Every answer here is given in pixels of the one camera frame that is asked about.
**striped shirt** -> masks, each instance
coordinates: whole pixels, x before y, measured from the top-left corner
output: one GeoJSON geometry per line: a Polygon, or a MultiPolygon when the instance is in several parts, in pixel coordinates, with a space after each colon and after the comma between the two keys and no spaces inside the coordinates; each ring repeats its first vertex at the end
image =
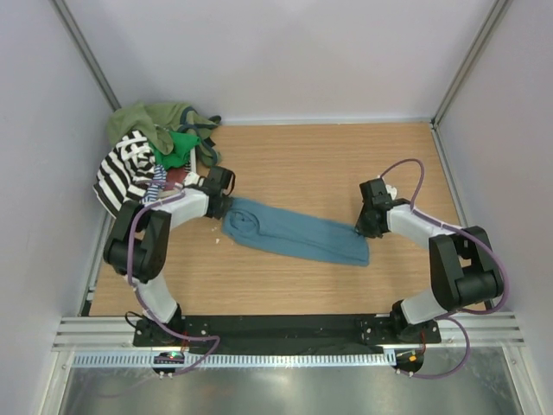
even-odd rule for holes
{"type": "Polygon", "coordinates": [[[141,201],[154,179],[156,159],[140,131],[124,136],[104,158],[93,185],[100,203],[112,216],[128,200],[141,201]]]}

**white panel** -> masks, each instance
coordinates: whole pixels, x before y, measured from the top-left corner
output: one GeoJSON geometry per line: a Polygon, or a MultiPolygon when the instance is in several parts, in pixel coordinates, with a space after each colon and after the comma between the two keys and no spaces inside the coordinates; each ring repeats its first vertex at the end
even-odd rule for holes
{"type": "Polygon", "coordinates": [[[441,127],[468,219],[486,228],[511,272],[509,305],[546,391],[553,388],[546,357],[553,342],[552,21],[550,0],[513,2],[441,127]]]}
{"type": "Polygon", "coordinates": [[[60,318],[84,293],[110,110],[46,1],[0,4],[0,56],[0,412],[28,415],[60,318]]]}
{"type": "Polygon", "coordinates": [[[493,0],[68,0],[122,105],[227,122],[430,118],[493,0]]]}

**blue towel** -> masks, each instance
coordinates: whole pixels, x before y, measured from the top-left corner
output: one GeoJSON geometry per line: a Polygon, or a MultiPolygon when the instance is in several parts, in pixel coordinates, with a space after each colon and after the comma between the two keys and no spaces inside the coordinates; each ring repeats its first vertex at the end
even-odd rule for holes
{"type": "Polygon", "coordinates": [[[369,265],[369,247],[353,226],[235,198],[223,233],[240,245],[290,257],[369,265]]]}

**black mounting plate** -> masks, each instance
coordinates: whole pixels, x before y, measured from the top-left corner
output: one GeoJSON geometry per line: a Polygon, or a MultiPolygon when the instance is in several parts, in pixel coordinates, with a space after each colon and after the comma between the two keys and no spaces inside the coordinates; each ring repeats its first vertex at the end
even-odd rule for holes
{"type": "MultiPolygon", "coordinates": [[[[379,346],[442,341],[436,322],[421,325],[405,338],[398,337],[387,315],[312,316],[187,316],[184,332],[191,336],[220,336],[217,354],[301,355],[381,353],[379,346]]],[[[133,345],[136,347],[180,346],[182,341],[166,335],[153,322],[140,320],[133,345]]],[[[210,342],[189,345],[192,353],[203,354],[210,342]]]]}

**green cloth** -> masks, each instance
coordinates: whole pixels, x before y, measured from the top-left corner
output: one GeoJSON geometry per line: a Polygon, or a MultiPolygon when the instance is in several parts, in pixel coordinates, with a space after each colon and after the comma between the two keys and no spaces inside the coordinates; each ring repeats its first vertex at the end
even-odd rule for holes
{"type": "Polygon", "coordinates": [[[182,167],[188,163],[190,160],[190,150],[200,143],[200,138],[194,134],[170,131],[169,135],[173,140],[173,151],[169,154],[165,155],[153,144],[149,145],[154,151],[156,164],[161,164],[165,170],[171,169],[172,167],[182,167]]]}
{"type": "MultiPolygon", "coordinates": [[[[173,151],[173,140],[169,131],[178,131],[199,135],[203,147],[213,147],[204,140],[210,138],[213,130],[219,126],[220,117],[202,117],[187,102],[162,102],[145,105],[137,101],[134,105],[115,111],[107,122],[107,137],[115,146],[129,131],[139,130],[164,155],[173,151]]],[[[220,160],[215,150],[207,153],[220,160]]]]}

